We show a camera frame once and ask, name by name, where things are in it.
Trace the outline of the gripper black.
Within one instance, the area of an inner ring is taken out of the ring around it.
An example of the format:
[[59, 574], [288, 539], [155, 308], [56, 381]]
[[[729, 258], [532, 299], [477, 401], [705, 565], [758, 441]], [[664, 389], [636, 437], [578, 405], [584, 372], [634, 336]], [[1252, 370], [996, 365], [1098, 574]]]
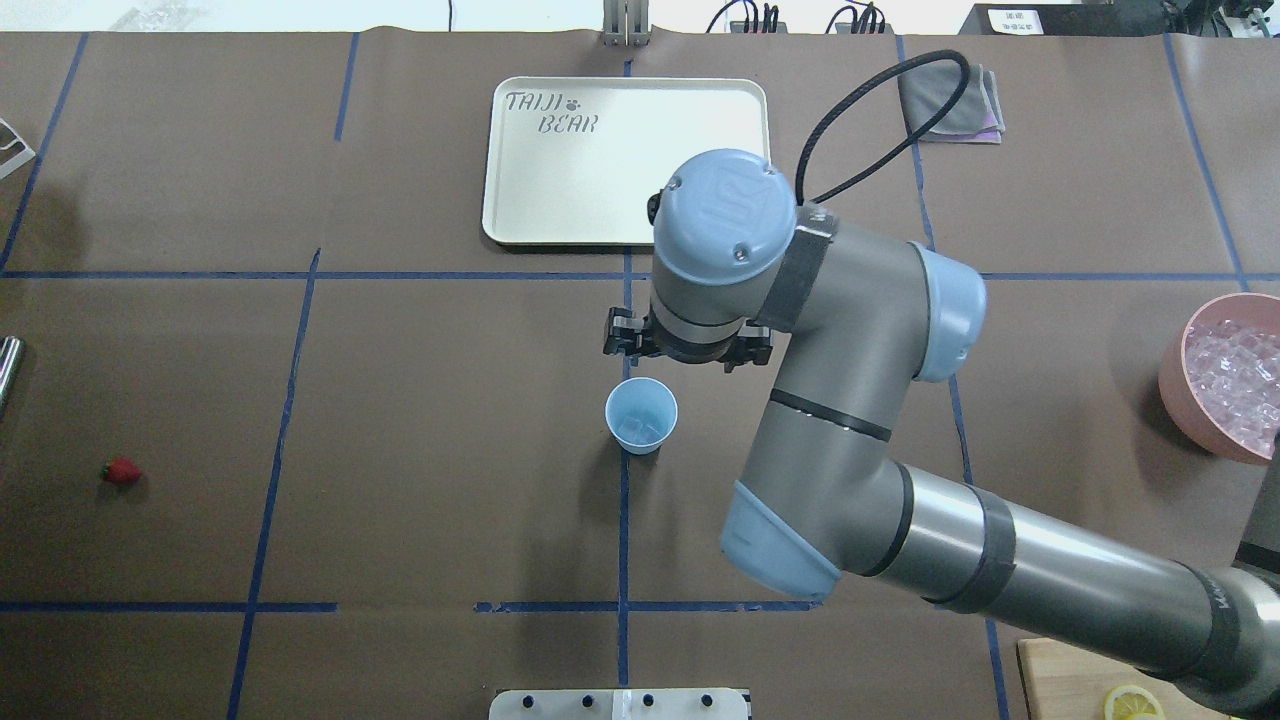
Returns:
[[652, 306], [643, 318], [626, 307], [612, 307], [605, 320], [603, 352], [669, 357], [687, 365], [718, 363], [731, 373], [739, 366], [767, 365], [773, 348], [773, 331], [768, 327], [744, 320], [703, 325], [663, 306]]

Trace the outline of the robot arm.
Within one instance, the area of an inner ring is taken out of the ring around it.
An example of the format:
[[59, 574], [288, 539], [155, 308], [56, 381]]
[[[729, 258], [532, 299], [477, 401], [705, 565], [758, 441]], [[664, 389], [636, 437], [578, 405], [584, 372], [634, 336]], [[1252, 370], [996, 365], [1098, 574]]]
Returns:
[[644, 314], [603, 350], [764, 365], [785, 334], [721, 548], [794, 600], [845, 577], [1124, 662], [1240, 719], [1277, 716], [1277, 464], [1231, 562], [1197, 568], [893, 456], [910, 389], [947, 380], [986, 319], [979, 273], [841, 220], [768, 159], [712, 149], [646, 200]]

